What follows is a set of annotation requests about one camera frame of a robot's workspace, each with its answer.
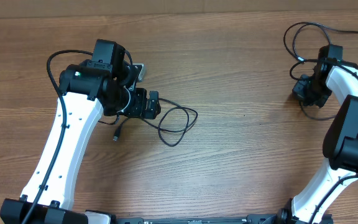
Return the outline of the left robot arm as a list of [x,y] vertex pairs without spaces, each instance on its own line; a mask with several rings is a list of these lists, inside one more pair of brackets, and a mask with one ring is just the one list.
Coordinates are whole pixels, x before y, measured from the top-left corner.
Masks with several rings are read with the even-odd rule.
[[51,132],[39,163],[19,199],[5,199],[4,223],[116,223],[115,215],[72,210],[83,156],[102,116],[155,119],[160,113],[157,91],[136,86],[145,68],[125,62],[125,48],[98,39],[91,58],[69,65],[53,87],[58,94]]

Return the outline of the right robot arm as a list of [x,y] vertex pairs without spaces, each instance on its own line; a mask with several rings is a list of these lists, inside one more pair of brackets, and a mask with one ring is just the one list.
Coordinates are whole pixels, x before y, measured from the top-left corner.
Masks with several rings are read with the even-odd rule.
[[342,59],[343,47],[321,47],[314,73],[296,79],[301,106],[323,107],[334,95],[340,109],[323,141],[323,163],[308,185],[271,218],[272,223],[332,223],[325,212],[358,180],[358,65]]

